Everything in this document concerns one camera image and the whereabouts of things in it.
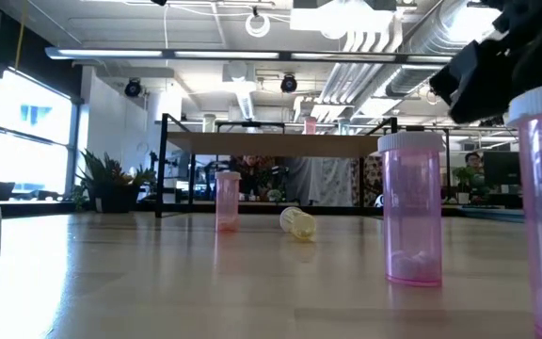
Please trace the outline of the wooden shelf black metal frame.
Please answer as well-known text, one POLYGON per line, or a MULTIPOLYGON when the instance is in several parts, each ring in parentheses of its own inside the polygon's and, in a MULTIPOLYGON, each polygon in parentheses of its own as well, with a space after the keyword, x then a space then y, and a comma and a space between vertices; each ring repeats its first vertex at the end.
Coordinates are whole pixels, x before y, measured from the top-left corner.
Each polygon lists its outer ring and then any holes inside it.
POLYGON ((157 218, 163 215, 162 206, 165 203, 164 166, 168 144, 177 146, 190 155, 188 204, 194 204, 196 156, 214 154, 356 158, 359 164, 359 203, 356 206, 368 207, 364 204, 364 159, 377 150, 376 132, 385 128, 393 133, 398 131, 395 118, 386 119, 376 126, 367 125, 365 128, 368 133, 363 136, 196 133, 168 113, 165 113, 157 124, 161 128, 154 205, 157 218))

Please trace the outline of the white patterned hanging cloth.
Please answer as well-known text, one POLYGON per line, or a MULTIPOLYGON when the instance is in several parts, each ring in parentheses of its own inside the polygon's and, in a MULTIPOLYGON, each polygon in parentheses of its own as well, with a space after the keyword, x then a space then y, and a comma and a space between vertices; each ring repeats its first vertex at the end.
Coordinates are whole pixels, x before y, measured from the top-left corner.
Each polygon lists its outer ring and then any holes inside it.
POLYGON ((352 205, 352 172, 349 158, 314 157, 311 160, 311 195, 314 205, 352 205))

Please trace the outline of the black computer monitor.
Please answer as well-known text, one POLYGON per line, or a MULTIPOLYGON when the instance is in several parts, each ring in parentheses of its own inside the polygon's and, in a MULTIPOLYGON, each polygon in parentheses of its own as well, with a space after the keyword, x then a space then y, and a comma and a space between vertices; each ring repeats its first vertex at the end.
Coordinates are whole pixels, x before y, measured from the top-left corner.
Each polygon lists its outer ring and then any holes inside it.
POLYGON ((520 164, 515 152, 484 152, 485 183, 488 186, 520 185, 520 164))

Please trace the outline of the small green potted plant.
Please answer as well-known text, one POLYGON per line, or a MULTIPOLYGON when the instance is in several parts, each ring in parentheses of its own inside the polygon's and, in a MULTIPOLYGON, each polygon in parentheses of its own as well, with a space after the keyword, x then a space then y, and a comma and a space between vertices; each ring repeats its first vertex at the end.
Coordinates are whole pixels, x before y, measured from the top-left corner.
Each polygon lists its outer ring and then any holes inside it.
POLYGON ((470 203, 471 181, 474 175, 475 172, 470 167, 453 169, 453 176, 456 180, 456 200, 459 204, 465 205, 470 203))

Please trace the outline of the silver ventilation duct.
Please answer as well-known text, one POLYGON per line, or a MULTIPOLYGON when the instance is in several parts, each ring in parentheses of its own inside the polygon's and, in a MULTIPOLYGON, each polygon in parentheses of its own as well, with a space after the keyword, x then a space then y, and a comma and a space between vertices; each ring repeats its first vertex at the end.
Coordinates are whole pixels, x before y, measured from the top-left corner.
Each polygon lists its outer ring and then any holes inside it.
POLYGON ((466 45, 492 34, 499 11, 480 0, 439 0, 423 23, 408 36, 399 52, 408 55, 409 64, 390 70, 383 85, 389 97, 405 97, 440 70, 448 57, 466 45))

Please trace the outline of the black aluminium rig frame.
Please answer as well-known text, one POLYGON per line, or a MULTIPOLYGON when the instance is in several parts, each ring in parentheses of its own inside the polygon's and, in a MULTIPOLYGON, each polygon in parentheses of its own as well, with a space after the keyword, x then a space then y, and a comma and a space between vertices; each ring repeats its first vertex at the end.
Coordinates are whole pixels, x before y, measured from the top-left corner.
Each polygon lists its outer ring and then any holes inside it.
MULTIPOLYGON (((69 214, 75 212, 75 204, 72 202, 0 202, 4 218, 44 216, 54 214, 69 214)), ((279 215, 286 206, 277 204, 264 204, 261 202, 240 204, 240 214, 279 215)), ((359 216, 379 217, 383 216, 380 207, 334 207, 334 206, 301 206, 300 209, 308 214, 316 216, 359 216)), ((162 214, 166 213, 214 213, 215 205, 209 202, 194 204, 164 203, 162 214)), ((522 210, 510 209, 485 209, 471 207, 446 206, 442 208, 441 215, 445 218, 479 218, 498 220, 514 223, 522 223, 524 214, 522 210)))

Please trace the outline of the green plant in dark pot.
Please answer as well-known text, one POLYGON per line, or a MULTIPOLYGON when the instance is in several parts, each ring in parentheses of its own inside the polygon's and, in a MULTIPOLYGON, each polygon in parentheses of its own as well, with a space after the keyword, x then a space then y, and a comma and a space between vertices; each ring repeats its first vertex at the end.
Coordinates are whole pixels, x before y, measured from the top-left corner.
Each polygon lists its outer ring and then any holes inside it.
POLYGON ((153 169, 139 166, 126 172, 120 161, 107 153, 103 159, 89 150, 82 151, 81 155, 85 169, 76 175, 79 184, 72 191, 72 200, 78 209, 88 206, 98 213, 129 213, 136 206, 141 187, 155 182, 153 169))

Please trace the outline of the long ceiling light bar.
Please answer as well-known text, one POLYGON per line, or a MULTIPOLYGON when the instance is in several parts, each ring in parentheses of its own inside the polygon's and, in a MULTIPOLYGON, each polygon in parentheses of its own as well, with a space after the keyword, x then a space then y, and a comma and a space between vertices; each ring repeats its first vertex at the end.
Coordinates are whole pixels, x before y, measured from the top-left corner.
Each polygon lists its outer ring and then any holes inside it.
POLYGON ((449 63, 454 54, 408 54, 385 52, 302 52, 250 51, 202 49, 94 49, 46 47, 51 59, 140 59, 140 60, 206 60, 206 61, 272 61, 317 63, 377 63, 398 65, 441 66, 449 63))

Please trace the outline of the large window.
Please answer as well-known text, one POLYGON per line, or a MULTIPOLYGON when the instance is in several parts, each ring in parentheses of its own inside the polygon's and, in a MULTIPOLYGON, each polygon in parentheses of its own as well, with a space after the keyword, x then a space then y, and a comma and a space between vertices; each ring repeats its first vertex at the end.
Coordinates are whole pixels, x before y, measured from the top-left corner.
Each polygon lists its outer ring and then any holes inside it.
POLYGON ((0 185, 13 196, 69 191, 76 107, 71 97, 7 70, 0 77, 0 185))

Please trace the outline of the grey hanging cloth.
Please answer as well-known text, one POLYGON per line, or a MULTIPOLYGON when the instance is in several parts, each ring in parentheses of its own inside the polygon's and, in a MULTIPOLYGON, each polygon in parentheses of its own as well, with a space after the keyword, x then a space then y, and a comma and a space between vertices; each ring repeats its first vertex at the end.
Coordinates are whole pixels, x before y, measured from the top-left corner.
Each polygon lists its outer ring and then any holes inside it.
POLYGON ((311 157, 286 157, 283 161, 288 170, 285 192, 288 202, 313 205, 319 200, 316 178, 311 157))

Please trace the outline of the person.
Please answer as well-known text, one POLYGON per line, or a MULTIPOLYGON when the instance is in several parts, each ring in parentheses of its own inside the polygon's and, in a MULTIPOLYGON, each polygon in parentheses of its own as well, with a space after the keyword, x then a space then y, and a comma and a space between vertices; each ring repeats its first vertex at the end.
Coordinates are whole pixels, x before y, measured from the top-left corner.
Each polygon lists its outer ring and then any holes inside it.
POLYGON ((470 191, 477 197, 486 194, 485 175, 482 157, 476 153, 467 153, 465 155, 466 169, 470 174, 470 191))

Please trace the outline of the white ceiling pipes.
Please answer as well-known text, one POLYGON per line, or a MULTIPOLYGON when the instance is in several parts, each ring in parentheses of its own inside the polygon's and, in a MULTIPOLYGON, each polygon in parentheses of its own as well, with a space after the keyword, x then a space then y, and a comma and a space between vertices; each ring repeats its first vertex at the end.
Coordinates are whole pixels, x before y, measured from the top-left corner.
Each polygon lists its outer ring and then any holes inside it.
MULTIPOLYGON (((402 18, 395 14, 381 32, 347 33, 344 52, 392 53, 403 41, 402 18)), ((365 90, 382 67, 377 63, 336 63, 311 111, 318 122, 332 122, 365 90)))

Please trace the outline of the white ceiling unit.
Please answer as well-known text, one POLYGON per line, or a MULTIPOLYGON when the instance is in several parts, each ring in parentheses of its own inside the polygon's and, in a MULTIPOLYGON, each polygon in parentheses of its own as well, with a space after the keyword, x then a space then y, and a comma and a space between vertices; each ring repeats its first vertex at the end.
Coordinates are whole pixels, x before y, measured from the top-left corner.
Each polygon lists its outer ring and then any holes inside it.
POLYGON ((290 29, 337 40, 348 32, 381 32, 396 11, 396 0, 293 0, 290 29))

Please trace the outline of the floral patterned hanging cloth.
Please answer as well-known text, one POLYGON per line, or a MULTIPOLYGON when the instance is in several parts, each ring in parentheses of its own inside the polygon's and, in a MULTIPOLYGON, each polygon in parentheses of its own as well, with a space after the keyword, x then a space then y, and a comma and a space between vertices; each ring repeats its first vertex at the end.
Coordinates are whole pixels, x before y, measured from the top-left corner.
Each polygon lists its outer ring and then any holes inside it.
POLYGON ((381 159, 377 156, 368 156, 364 159, 364 204, 374 206, 376 198, 382 193, 382 167, 381 159))

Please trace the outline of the red patterned hanging cloth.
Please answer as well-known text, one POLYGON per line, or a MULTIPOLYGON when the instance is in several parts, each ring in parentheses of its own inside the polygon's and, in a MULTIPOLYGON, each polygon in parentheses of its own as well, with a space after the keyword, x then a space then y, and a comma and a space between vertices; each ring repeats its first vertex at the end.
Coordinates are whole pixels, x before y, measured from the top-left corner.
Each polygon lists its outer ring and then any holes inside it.
POLYGON ((240 155, 230 157, 230 170, 241 176, 239 192, 249 197, 257 197, 262 202, 268 201, 268 192, 272 189, 272 172, 262 165, 258 155, 240 155))

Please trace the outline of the pale yellow medicine bottle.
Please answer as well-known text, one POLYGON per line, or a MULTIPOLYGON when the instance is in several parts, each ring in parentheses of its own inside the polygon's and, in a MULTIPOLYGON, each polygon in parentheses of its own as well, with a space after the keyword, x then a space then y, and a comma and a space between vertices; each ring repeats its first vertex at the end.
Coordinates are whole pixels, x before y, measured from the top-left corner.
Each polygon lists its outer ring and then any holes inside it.
POLYGON ((281 212, 279 225, 285 233, 303 241, 312 241, 316 234, 315 218, 294 206, 287 207, 281 212))

